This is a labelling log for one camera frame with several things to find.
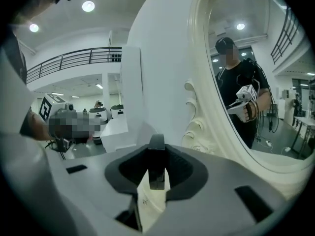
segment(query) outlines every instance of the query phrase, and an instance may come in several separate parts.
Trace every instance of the floor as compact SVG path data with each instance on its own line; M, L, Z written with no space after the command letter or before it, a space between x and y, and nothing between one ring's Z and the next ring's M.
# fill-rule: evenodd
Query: floor
M266 118L264 122L265 122L264 126L262 126L261 124L259 128L261 134L261 141L260 142L255 141L252 146L252 149L266 153L282 154L292 158L297 158L298 156L297 153L291 150L289 152L285 152L284 148L292 146L298 128L296 129L291 125L287 124L286 122L279 120L279 126L277 131L275 133L272 133L269 132L268 130L268 123ZM302 146L305 131L306 126L302 126L300 136L298 137L294 146L294 149L296 151L299 151ZM272 143L272 147L267 146L266 140L269 140ZM311 148L308 145L306 145L305 149L302 151L301 159L305 159L309 157L311 154L312 154Z

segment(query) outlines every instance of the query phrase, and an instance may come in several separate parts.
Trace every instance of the white mirror frame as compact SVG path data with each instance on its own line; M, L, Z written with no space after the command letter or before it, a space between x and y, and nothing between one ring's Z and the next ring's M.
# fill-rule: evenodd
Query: white mirror frame
M194 64L193 77L185 89L195 92L187 100L192 119L183 137L183 146L225 157L240 163L278 189L287 199L303 190L313 171L314 153L306 160L278 166L254 155L244 144L218 94L212 64L209 62L209 15L216 0L193 0L190 11L189 48Z

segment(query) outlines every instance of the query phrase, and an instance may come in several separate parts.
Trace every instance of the ceiling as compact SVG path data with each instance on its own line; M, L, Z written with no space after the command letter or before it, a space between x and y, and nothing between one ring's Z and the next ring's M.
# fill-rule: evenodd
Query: ceiling
M87 97L92 95L103 94L103 91L96 86L102 84L102 75L93 74L83 77L72 78L60 81L34 91L37 98L42 98L44 93L62 93L67 97L80 96ZM108 87L110 94L117 94L121 91L120 74L108 75Z
M268 0L217 0L209 20L209 47L221 37L234 41L263 36L267 33ZM244 23L243 30L236 26Z
M279 76L289 76L295 79L309 80L311 76L307 73L315 73L315 56L310 48L296 62L288 66L284 71L280 72Z
M61 0L52 5L31 22L20 26L17 37L28 47L37 46L56 37L93 28L129 29L145 0L91 0L95 3L92 12L82 10L87 0ZM29 25L35 23L40 30L33 33Z

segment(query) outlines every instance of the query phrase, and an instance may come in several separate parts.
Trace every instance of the person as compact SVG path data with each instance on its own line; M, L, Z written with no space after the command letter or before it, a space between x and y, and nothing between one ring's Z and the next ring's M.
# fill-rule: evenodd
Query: person
M94 108L100 108L101 106L103 106L103 104L99 100L97 100L94 105Z
M294 113L293 113L292 126L294 127L295 120L296 120L295 117L299 117L301 115L301 111L302 111L301 110L302 109L302 102L301 102L299 93L295 94L295 100L294 100L294 103L293 103L293 107L294 107ZM295 127L297 127L298 125L299 125L299 121L296 120L296 126Z
M17 26L27 23L33 17L41 14L51 5L57 4L59 1L60 0L28 0L23 6L18 8L15 16L11 18L10 23L6 26L6 36L2 48L11 66L25 84L27 79L27 67L25 57L20 50L18 40L15 36ZM20 134L32 137L38 141L54 139L48 132L48 126L31 108L23 121Z
M254 80L248 79L241 74L245 67L244 61L240 61L239 50L231 38L224 37L216 42L216 50L220 55L220 60L224 65L224 69L216 75L216 81L225 107L235 102L237 99L236 93L243 86L253 85L255 90L258 90L258 84ZM261 69L257 67L254 74L254 79L259 81L259 92L257 93L256 103L260 112L267 110L271 103L271 94L269 91L268 82L263 75ZM244 107L244 114L247 122L242 122L236 115L231 115L231 120L243 139L244 143L252 148L254 138L257 131L257 117L258 111L252 102L249 102L252 118L246 107Z

